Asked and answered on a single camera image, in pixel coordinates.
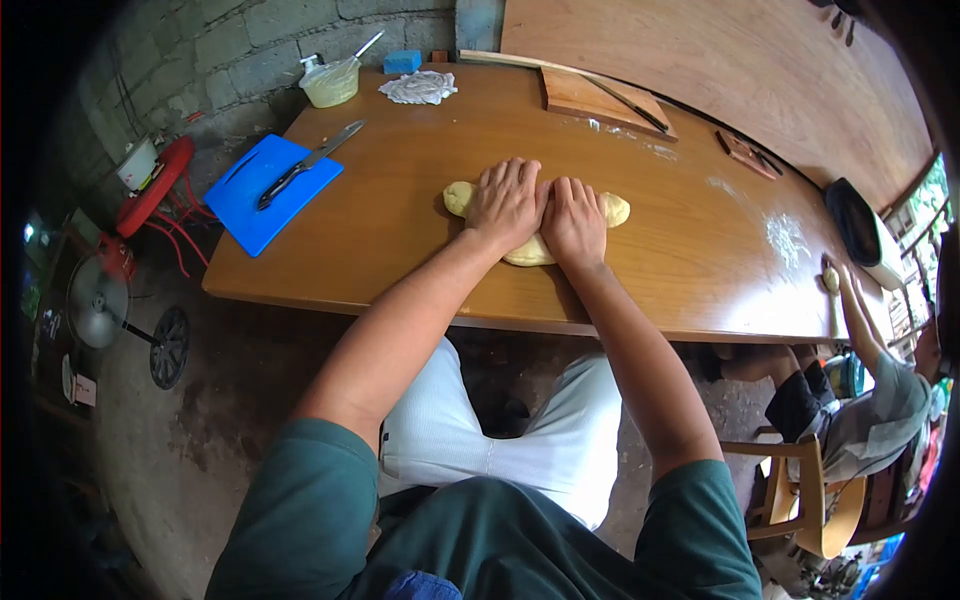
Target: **black shorts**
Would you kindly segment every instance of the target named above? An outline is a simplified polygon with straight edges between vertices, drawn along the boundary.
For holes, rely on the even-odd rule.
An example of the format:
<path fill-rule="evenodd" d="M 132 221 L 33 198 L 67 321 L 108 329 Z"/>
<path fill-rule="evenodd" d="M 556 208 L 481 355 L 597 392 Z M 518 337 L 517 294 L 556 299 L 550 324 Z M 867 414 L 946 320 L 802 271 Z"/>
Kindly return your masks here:
<path fill-rule="evenodd" d="M 777 388 L 764 416 L 786 444 L 800 438 L 820 408 L 836 399 L 827 373 L 814 361 L 804 372 L 795 372 Z"/>

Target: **white shorts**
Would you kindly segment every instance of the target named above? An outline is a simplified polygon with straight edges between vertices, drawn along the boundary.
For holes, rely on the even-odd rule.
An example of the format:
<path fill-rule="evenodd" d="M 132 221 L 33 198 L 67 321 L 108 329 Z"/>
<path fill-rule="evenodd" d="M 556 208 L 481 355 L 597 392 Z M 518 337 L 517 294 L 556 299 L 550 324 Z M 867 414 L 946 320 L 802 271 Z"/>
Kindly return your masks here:
<path fill-rule="evenodd" d="M 620 392 L 610 363 L 571 363 L 519 438 L 483 435 L 445 337 L 383 422 L 378 493 L 441 487 L 476 475 L 540 492 L 590 530 L 600 526 L 616 479 Z"/>

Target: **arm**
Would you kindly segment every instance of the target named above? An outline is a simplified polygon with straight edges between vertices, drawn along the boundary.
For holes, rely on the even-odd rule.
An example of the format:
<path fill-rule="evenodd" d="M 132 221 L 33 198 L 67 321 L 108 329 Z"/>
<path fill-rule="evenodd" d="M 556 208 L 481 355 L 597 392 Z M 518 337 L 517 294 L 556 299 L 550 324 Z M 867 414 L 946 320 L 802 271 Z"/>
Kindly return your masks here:
<path fill-rule="evenodd" d="M 467 295 L 504 253 L 540 226 L 546 197 L 535 194 L 539 170 L 535 160 L 514 158 L 481 174 L 464 231 L 356 320 L 294 418 L 337 423 L 377 451 L 380 423 L 426 364 Z"/>
<path fill-rule="evenodd" d="M 860 278 L 851 274 L 851 279 L 853 280 L 853 292 L 856 294 L 856 302 L 860 305 L 860 311 L 863 313 L 864 319 L 867 320 L 871 336 L 880 344 L 880 347 L 883 348 L 884 351 L 889 353 L 889 350 L 887 350 L 887 341 L 883 339 L 883 334 L 880 333 L 880 328 L 876 326 L 874 316 L 870 314 L 870 309 L 867 308 L 867 301 L 863 299 L 863 284 L 860 282 Z"/>
<path fill-rule="evenodd" d="M 847 324 L 847 332 L 850 335 L 850 345 L 857 357 L 863 362 L 874 378 L 876 378 L 876 363 L 881 352 L 886 351 L 885 344 L 882 343 L 882 337 L 876 333 L 876 325 L 868 321 L 864 316 L 865 308 L 861 304 L 863 301 L 853 288 L 850 270 L 846 265 L 839 264 L 835 260 L 825 257 L 837 270 L 840 275 L 840 301 L 843 304 L 843 319 Z"/>
<path fill-rule="evenodd" d="M 624 404 L 650 448 L 654 480 L 701 459 L 722 461 L 684 363 L 604 262 L 604 209 L 590 186 L 559 178 L 540 232 L 596 327 Z"/>

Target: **small wooden board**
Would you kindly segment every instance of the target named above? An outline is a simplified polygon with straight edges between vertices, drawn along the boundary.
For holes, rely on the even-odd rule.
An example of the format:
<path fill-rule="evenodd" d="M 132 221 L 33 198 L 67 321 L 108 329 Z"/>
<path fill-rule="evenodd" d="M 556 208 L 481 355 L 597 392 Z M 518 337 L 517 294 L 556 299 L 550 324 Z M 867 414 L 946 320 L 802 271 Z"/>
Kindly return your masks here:
<path fill-rule="evenodd" d="M 753 149 L 742 140 L 737 139 L 727 132 L 720 131 L 717 132 L 717 140 L 719 140 L 724 152 L 726 152 L 730 158 L 736 160 L 754 173 L 762 175 L 768 180 L 776 180 L 779 176 L 769 164 L 757 156 Z"/>
<path fill-rule="evenodd" d="M 653 94 L 648 91 L 597 76 L 604 85 L 615 89 L 661 120 L 668 127 L 666 132 L 658 130 L 630 107 L 587 81 L 582 75 L 549 68 L 542 68 L 540 72 L 546 87 L 546 109 L 549 112 L 596 119 L 601 123 L 647 133 L 668 142 L 678 139 L 670 120 L 663 114 L 663 109 Z"/>

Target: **yellow dough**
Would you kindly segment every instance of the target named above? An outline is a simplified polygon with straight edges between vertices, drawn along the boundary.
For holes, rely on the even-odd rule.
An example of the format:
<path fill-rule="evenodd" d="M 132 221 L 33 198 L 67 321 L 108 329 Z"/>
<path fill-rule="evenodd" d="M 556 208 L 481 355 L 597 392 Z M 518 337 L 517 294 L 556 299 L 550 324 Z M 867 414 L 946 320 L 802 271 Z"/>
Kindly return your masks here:
<path fill-rule="evenodd" d="M 469 181 L 454 181 L 444 190 L 444 206 L 458 217 L 466 217 L 467 207 L 470 205 L 470 200 L 473 199 L 473 190 L 475 189 L 476 185 Z M 622 225 L 630 216 L 630 203 L 616 194 L 603 192 L 600 194 L 600 198 L 603 199 L 607 209 L 607 228 Z M 503 259 L 518 267 L 536 267 L 557 263 L 550 255 L 550 250 L 546 248 L 546 244 L 539 233 L 534 233 L 523 246 L 507 252 Z"/>
<path fill-rule="evenodd" d="M 824 287 L 827 288 L 828 292 L 834 296 L 840 293 L 840 274 L 837 273 L 836 269 L 826 267 L 822 277 L 824 279 Z"/>

